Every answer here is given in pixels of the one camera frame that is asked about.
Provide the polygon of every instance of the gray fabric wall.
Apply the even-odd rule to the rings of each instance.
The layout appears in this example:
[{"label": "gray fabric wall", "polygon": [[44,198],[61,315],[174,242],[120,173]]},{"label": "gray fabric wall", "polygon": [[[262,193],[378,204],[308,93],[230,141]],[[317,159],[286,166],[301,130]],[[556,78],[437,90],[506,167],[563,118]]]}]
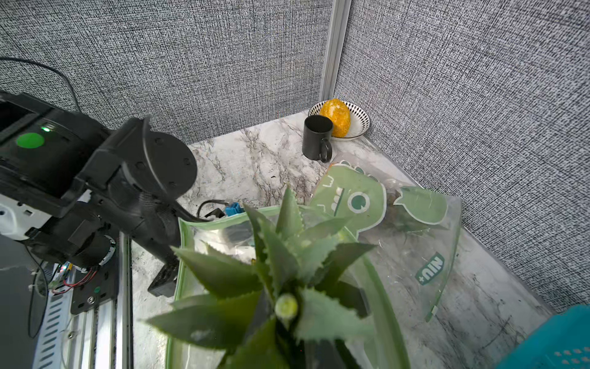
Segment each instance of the gray fabric wall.
[{"label": "gray fabric wall", "polygon": [[[152,114],[186,143],[299,112],[319,94],[331,0],[0,2],[0,55],[69,76],[110,128]],[[60,79],[0,63],[0,89],[73,108]]]},{"label": "gray fabric wall", "polygon": [[558,311],[590,303],[588,1],[353,0],[337,97]]}]

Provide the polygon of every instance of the black cable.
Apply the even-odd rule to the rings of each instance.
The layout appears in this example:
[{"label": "black cable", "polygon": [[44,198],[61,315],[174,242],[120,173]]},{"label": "black cable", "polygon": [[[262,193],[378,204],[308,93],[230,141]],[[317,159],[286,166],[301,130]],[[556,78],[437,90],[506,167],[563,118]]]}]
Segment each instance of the black cable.
[{"label": "black cable", "polygon": [[[45,310],[47,309],[47,300],[49,298],[49,283],[47,283],[47,279],[45,278],[45,273],[43,273],[41,264],[39,264],[35,258],[33,257],[33,255],[31,254],[31,252],[29,251],[29,248],[27,246],[25,247],[25,251],[27,252],[27,254],[29,254],[29,256],[31,257],[31,260],[33,262],[35,262],[35,264],[37,264],[37,271],[35,273],[35,276],[33,276],[33,289],[31,290],[31,299],[29,300],[29,314],[28,314],[28,318],[27,318],[27,334],[29,335],[30,338],[35,338],[38,334],[39,331],[41,330],[41,326],[43,325],[43,318],[45,318]],[[35,281],[37,280],[37,273],[41,273],[41,275],[43,276],[43,281],[45,282],[45,290],[47,291],[47,293],[45,294],[45,305],[43,307],[43,312],[41,313],[41,321],[39,322],[39,327],[37,327],[37,330],[35,331],[34,335],[31,335],[31,315],[32,315],[32,307],[33,307],[33,296],[35,296]]]},{"label": "black cable", "polygon": [[199,206],[199,209],[196,211],[196,217],[197,218],[201,218],[201,209],[203,208],[203,205],[205,204],[221,204],[221,205],[229,205],[228,202],[223,201],[223,200],[207,200],[204,201],[203,203],[201,203],[201,205]]},{"label": "black cable", "polygon": [[19,63],[30,64],[32,66],[45,68],[45,69],[50,70],[53,73],[57,74],[65,81],[65,84],[68,86],[68,90],[70,91],[70,94],[72,95],[72,100],[74,100],[74,105],[76,106],[76,110],[78,110],[78,112],[80,112],[80,113],[82,112],[82,110],[80,109],[80,104],[78,104],[78,98],[76,97],[76,93],[74,92],[74,87],[70,83],[70,80],[68,79],[68,77],[66,77],[65,74],[63,74],[62,72],[60,72],[57,69],[52,68],[50,66],[46,66],[45,64],[41,64],[36,61],[32,61],[32,60],[28,60],[28,59],[11,58],[11,57],[2,56],[2,57],[0,57],[0,60],[17,61]]},{"label": "black cable", "polygon": [[194,223],[203,223],[203,222],[210,221],[209,219],[195,217],[194,215],[189,213],[185,208],[183,208],[182,205],[180,205],[178,203],[178,201],[172,201],[171,205],[172,205],[172,211],[174,212],[174,215],[176,215],[177,217],[179,217],[181,219],[184,219],[186,221],[191,221]]}]

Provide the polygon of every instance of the red wire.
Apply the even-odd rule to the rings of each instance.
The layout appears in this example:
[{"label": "red wire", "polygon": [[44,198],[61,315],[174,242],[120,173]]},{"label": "red wire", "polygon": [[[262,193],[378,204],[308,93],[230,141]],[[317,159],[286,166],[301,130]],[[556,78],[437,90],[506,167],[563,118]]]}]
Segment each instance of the red wire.
[{"label": "red wire", "polygon": [[84,278],[80,279],[78,282],[74,283],[74,284],[69,284],[69,283],[65,283],[64,282],[64,286],[68,286],[68,287],[78,287],[81,286],[83,284],[88,283],[88,280],[86,280],[88,277],[90,276],[90,271],[88,273],[86,273],[86,275],[84,276]]},{"label": "red wire", "polygon": [[98,271],[99,271],[99,270],[98,270],[98,269],[96,269],[96,270],[94,271],[94,273],[92,273],[92,275],[90,274],[90,271],[88,271],[88,273],[87,273],[87,274],[86,274],[86,275],[85,275],[85,276],[84,276],[82,279],[80,279],[80,281],[79,281],[79,282],[77,282],[77,283],[73,283],[72,285],[71,285],[71,284],[69,284],[69,283],[65,283],[65,282],[64,282],[64,286],[67,286],[67,287],[68,287],[68,289],[67,289],[67,290],[65,290],[65,291],[59,291],[59,292],[56,292],[55,290],[52,290],[52,292],[53,292],[53,294],[54,294],[54,295],[61,295],[61,294],[63,294],[63,293],[66,293],[66,292],[68,292],[68,291],[69,291],[69,290],[71,290],[72,288],[76,288],[76,287],[80,287],[81,285],[85,285],[86,283],[90,282],[90,281],[91,281],[91,280],[94,278],[94,276],[96,275],[96,272],[98,272]]}]

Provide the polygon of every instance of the black mug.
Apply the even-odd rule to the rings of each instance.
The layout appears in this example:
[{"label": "black mug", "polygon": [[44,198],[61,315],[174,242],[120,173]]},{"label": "black mug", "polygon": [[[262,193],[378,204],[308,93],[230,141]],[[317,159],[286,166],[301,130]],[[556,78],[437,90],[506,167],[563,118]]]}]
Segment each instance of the black mug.
[{"label": "black mug", "polygon": [[310,115],[305,118],[303,127],[303,155],[307,159],[321,160],[327,163],[332,160],[332,130],[334,124],[323,115]]}]

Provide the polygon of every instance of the white plate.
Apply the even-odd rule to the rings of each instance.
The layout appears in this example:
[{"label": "white plate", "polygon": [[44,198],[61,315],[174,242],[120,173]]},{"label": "white plate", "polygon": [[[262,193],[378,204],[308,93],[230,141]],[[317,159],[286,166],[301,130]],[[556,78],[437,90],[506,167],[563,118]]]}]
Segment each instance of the white plate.
[{"label": "white plate", "polygon": [[[319,114],[326,101],[322,101],[312,106],[312,108],[309,109],[309,114],[307,115],[310,116]],[[354,140],[355,138],[359,138],[365,134],[371,125],[371,120],[363,109],[359,108],[353,103],[349,103],[348,101],[343,101],[343,103],[350,110],[350,129],[348,130],[346,136],[342,138],[332,136],[332,139],[335,141],[350,141]]]}]

